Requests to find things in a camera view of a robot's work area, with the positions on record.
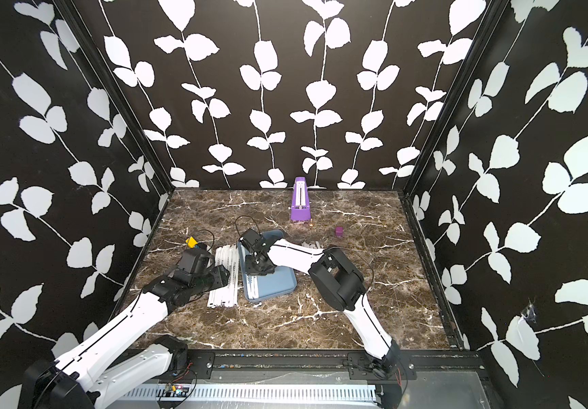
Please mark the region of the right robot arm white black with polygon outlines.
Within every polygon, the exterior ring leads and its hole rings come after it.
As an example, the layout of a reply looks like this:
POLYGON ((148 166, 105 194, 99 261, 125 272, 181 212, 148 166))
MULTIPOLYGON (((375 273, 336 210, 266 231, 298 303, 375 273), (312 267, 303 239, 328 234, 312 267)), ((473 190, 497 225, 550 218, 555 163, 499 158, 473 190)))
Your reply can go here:
POLYGON ((311 249, 253 229, 246 230, 239 243, 246 249, 249 275, 266 276, 278 268, 308 273, 324 301, 349 319, 370 356, 372 373, 379 378, 402 375, 401 350, 375 315, 362 272, 342 249, 311 249))

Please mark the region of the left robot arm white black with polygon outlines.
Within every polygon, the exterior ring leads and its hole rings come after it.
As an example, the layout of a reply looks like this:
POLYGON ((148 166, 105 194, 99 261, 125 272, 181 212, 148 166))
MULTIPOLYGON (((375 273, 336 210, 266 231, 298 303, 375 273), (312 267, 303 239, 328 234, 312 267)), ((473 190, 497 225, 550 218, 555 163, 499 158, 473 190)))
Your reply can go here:
POLYGON ((120 356, 175 310, 229 283, 229 271, 205 249, 188 248, 167 274, 151 281, 101 330, 54 361, 25 371, 21 408, 106 408, 151 378, 178 381, 191 373, 188 346, 162 336, 144 351, 120 356))

